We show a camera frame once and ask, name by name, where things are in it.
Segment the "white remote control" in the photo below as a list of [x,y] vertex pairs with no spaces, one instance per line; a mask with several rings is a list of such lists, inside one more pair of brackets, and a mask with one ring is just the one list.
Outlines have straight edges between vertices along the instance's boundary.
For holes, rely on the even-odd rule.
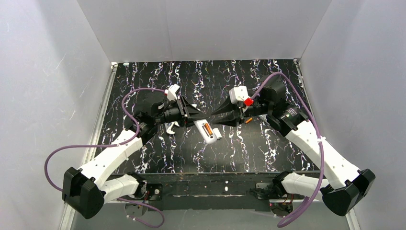
[[206,119],[193,122],[206,144],[213,144],[220,139],[218,129],[212,129]]

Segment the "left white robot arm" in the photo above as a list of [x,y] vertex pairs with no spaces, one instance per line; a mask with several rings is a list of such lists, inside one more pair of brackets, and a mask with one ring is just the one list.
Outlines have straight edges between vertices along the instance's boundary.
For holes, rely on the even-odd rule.
[[92,161],[79,169],[66,170],[62,199],[85,219],[94,217],[104,204],[123,196],[143,199],[147,196],[147,181],[135,172],[119,178],[110,175],[133,153],[142,149],[158,132],[162,124],[177,122],[181,127],[206,123],[207,115],[180,96],[175,101],[164,100],[152,105],[151,112],[139,112],[114,141],[115,147],[105,148]]

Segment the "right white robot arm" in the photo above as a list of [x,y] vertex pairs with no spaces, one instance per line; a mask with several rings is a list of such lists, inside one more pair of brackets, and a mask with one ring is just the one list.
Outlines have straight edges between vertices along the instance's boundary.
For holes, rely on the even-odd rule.
[[320,135],[311,115],[285,98],[286,85],[281,73],[260,80],[259,88],[249,96],[245,86],[234,87],[227,99],[213,111],[221,115],[216,124],[236,127],[251,117],[266,124],[297,146],[320,169],[320,178],[295,172],[282,172],[272,181],[278,196],[298,194],[321,200],[338,216],[346,215],[369,192],[376,176],[346,160]]

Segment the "white remote battery cover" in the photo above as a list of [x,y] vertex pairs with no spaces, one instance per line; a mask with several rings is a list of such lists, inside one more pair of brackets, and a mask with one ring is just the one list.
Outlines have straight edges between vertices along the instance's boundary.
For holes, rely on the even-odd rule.
[[216,136],[217,139],[221,139],[222,138],[222,134],[220,133],[218,128],[214,128],[213,129],[213,133]]

